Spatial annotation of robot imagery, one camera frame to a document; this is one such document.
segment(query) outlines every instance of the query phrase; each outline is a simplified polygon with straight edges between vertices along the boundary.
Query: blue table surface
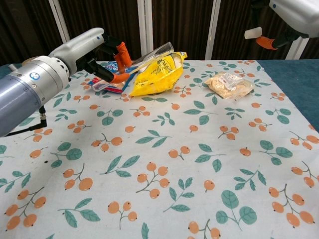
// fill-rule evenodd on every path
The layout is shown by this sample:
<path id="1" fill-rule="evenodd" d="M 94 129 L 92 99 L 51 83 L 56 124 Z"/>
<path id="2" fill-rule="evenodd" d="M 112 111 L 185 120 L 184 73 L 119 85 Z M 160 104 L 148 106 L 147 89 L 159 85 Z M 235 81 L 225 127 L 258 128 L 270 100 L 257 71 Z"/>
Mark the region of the blue table surface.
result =
<path id="1" fill-rule="evenodd" d="M 319 131 L 319 59 L 259 60 L 258 62 Z M 0 67 L 0 79 L 8 73 L 10 73 L 8 64 Z"/>

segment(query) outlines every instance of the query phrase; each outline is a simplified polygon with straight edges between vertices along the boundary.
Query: food package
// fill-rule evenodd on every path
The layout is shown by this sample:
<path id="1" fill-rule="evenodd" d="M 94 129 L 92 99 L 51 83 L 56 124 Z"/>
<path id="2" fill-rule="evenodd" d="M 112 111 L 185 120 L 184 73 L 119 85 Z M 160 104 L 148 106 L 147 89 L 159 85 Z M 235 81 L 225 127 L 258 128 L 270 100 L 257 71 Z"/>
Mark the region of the food package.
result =
<path id="1" fill-rule="evenodd" d="M 183 61 L 186 57 L 185 52 L 173 52 L 142 68 L 130 95 L 150 95 L 171 90 L 183 73 Z"/>
<path id="2" fill-rule="evenodd" d="M 112 73 L 116 73 L 118 71 L 118 64 L 116 63 L 116 61 L 102 62 L 101 66 L 111 71 Z M 134 77 L 134 73 L 131 74 L 130 77 L 124 82 L 121 82 L 118 84 L 110 84 L 110 83 L 104 84 L 103 90 L 120 94 L 125 90 L 125 88 L 128 86 L 129 82 L 131 81 L 133 77 Z M 93 78 L 93 80 L 89 81 L 87 84 L 89 86 L 93 86 L 94 84 L 100 81 L 101 81 L 100 78 L 95 77 Z"/>
<path id="3" fill-rule="evenodd" d="M 236 75 L 219 72 L 205 82 L 210 89 L 225 99 L 237 100 L 254 89 L 254 85 Z"/>

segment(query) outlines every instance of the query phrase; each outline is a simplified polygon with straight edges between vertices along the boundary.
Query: brown curtain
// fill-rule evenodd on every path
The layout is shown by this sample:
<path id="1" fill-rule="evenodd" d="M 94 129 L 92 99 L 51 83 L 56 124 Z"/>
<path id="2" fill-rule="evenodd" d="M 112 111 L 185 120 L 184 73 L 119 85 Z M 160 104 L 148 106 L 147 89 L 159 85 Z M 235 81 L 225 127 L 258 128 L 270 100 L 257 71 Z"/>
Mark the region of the brown curtain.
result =
<path id="1" fill-rule="evenodd" d="M 213 0 L 152 0 L 154 48 L 170 41 L 188 59 L 204 59 Z"/>
<path id="2" fill-rule="evenodd" d="M 255 39 L 245 40 L 244 32 L 251 28 L 250 0 L 222 0 L 212 59 L 285 59 L 291 44 L 276 51 L 260 47 Z M 263 36 L 276 38 L 286 23 L 268 6 L 260 14 Z"/>
<path id="3" fill-rule="evenodd" d="M 138 6 L 136 0 L 60 0 L 70 38 L 93 27 L 125 42 L 132 59 L 141 57 Z M 113 60 L 100 52 L 98 60 Z"/>
<path id="4" fill-rule="evenodd" d="M 300 59 L 319 58 L 319 38 L 310 38 Z"/>
<path id="5" fill-rule="evenodd" d="M 0 65 L 47 55 L 62 44 L 47 0 L 0 0 Z"/>

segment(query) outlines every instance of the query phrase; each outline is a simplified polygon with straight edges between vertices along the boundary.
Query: blue circular logo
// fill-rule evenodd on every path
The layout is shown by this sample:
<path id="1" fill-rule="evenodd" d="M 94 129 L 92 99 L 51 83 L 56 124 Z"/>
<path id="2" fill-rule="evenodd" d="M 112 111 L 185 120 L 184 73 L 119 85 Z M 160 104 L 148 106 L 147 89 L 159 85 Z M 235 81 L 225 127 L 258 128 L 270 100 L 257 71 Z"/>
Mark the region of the blue circular logo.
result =
<path id="1" fill-rule="evenodd" d="M 40 78 L 39 74 L 35 72 L 30 73 L 30 77 L 34 80 L 38 80 Z"/>

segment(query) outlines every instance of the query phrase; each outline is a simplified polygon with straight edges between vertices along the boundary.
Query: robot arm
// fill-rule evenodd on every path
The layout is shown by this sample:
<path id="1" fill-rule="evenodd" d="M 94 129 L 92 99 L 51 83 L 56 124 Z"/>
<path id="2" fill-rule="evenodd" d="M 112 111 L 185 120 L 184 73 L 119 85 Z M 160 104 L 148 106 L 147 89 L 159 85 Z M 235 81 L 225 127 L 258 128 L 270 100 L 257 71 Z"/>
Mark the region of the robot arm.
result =
<path id="1" fill-rule="evenodd" d="M 115 75 L 96 62 L 96 51 L 114 55 L 122 74 Z M 132 62 L 125 44 L 108 36 L 102 28 L 93 28 L 40 56 L 0 79 L 0 137 L 46 127 L 43 105 L 64 89 L 69 76 L 86 70 L 110 83 L 129 78 L 123 73 Z M 11 132 L 40 109 L 41 123 Z"/>
<path id="2" fill-rule="evenodd" d="M 285 32 L 275 39 L 261 36 L 259 13 L 269 5 L 286 23 Z M 257 38 L 256 42 L 270 50 L 302 38 L 319 37 L 319 1 L 318 0 L 251 0 L 252 23 L 254 29 L 245 32 L 245 38 Z"/>

